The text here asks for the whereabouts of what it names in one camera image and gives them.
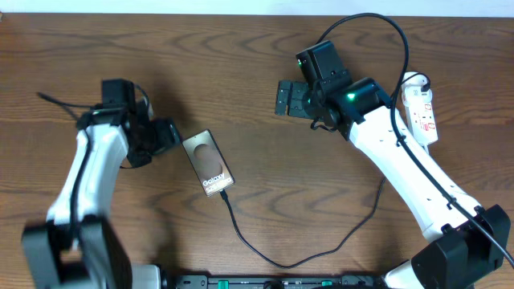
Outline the Galaxy S25 Ultra smartphone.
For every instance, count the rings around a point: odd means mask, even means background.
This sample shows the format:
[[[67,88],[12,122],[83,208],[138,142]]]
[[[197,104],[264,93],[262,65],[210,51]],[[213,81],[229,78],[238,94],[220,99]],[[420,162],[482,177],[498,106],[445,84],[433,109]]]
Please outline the Galaxy S25 Ultra smartphone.
[[[235,183],[235,178],[209,129],[185,139],[182,145],[207,197],[220,193]]]

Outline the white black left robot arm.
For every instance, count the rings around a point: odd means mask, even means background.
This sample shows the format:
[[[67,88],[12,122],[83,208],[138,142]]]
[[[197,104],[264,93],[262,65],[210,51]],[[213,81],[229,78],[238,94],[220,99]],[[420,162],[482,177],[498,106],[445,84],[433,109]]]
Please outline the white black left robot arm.
[[[137,169],[182,142],[156,118],[146,93],[126,79],[103,81],[101,101],[76,120],[76,151],[45,222],[27,224],[22,248],[37,288],[167,288],[158,265],[131,263],[109,222],[124,161]]]

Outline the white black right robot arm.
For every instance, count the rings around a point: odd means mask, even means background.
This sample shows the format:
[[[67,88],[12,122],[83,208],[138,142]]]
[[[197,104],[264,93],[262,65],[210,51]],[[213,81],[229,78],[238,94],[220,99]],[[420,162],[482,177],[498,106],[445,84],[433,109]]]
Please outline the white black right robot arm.
[[[352,81],[323,41],[296,55],[304,82],[281,80],[275,112],[321,122],[360,149],[414,215],[427,246],[382,277],[389,288],[468,288],[499,269],[510,219],[463,192],[414,139],[371,78]]]

